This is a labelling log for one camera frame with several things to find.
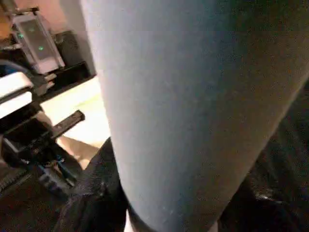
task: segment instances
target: wrinkled fabric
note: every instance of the wrinkled fabric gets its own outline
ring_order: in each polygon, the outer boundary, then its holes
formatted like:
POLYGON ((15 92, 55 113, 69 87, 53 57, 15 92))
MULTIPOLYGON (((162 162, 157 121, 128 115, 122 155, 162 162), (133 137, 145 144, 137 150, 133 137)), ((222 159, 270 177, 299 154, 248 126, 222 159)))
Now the wrinkled fabric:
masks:
POLYGON ((123 231, 126 208, 109 138, 72 190, 54 231, 123 231))
POLYGON ((223 231, 309 228, 309 82, 224 211, 223 231))

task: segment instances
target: machine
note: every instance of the machine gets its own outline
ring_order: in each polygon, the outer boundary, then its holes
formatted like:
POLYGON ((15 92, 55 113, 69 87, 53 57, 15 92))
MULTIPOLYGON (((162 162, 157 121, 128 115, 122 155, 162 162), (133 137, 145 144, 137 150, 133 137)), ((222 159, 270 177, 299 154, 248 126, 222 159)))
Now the machine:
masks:
POLYGON ((54 127, 44 118, 24 73, 0 78, 0 152, 8 165, 18 168, 0 181, 1 196, 30 174, 59 197, 65 198, 74 186, 82 169, 56 138, 84 120, 84 115, 76 111, 54 127))
POLYGON ((38 8, 15 11, 11 21, 13 36, 37 73, 45 74, 65 66, 38 8))

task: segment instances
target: electronic device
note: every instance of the electronic device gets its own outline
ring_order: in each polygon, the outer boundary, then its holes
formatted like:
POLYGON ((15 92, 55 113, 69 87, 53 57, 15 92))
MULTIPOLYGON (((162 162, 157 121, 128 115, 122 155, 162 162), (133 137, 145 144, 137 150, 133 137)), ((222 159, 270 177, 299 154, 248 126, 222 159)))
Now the electronic device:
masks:
POLYGON ((51 37, 46 21, 32 8, 11 16, 13 35, 37 73, 44 74, 64 67, 64 62, 51 37))

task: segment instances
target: wall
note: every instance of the wall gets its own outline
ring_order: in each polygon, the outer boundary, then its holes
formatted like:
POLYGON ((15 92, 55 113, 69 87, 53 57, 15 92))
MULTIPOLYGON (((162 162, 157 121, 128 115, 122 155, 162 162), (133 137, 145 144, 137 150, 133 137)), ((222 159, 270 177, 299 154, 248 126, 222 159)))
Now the wall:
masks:
POLYGON ((3 9, 0 7, 0 40, 8 38, 10 33, 11 33, 10 22, 4 15, 3 9))
POLYGON ((67 20, 60 7, 59 0, 15 0, 18 8, 30 8, 38 6, 41 14, 50 23, 54 33, 69 29, 67 20))

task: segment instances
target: floor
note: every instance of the floor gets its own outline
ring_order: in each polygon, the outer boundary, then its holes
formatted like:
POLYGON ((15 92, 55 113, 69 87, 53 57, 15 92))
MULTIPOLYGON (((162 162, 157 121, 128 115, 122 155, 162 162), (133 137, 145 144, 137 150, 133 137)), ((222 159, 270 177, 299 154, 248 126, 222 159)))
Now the floor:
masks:
POLYGON ((45 101, 41 106, 53 125, 76 110, 85 114, 85 121, 77 124, 57 141, 85 168, 110 136, 98 78, 95 77, 45 101))

